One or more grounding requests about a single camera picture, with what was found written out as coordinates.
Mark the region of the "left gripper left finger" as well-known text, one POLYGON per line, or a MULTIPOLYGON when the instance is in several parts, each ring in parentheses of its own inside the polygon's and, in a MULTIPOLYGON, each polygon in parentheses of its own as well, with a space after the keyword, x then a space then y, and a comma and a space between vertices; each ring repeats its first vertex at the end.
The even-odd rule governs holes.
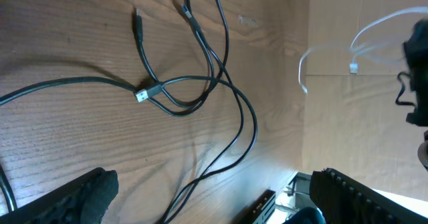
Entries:
POLYGON ((100 224, 118 189, 117 172, 98 167, 18 207, 5 172, 1 171, 1 190, 8 208, 8 213, 1 216, 1 224, 100 224))

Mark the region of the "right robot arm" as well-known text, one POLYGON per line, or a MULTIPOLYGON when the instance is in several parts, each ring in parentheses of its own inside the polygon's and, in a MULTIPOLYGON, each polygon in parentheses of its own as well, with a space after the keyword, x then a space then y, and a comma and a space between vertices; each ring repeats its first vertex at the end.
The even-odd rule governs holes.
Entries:
POLYGON ((397 75, 401 90, 395 104, 414 107, 414 111, 407 114, 406 122, 427 127, 427 19, 416 22, 411 37, 403 43, 403 51, 408 71, 397 75), (406 90, 403 76, 409 79, 410 91, 415 93, 416 103, 400 101, 406 90))

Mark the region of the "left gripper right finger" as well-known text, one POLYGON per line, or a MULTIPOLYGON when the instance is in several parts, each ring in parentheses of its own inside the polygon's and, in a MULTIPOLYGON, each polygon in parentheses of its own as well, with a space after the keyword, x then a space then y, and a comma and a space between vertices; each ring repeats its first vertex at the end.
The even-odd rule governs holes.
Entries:
POLYGON ((312 173, 310 199, 327 223, 427 224, 426 217, 331 168, 312 173))

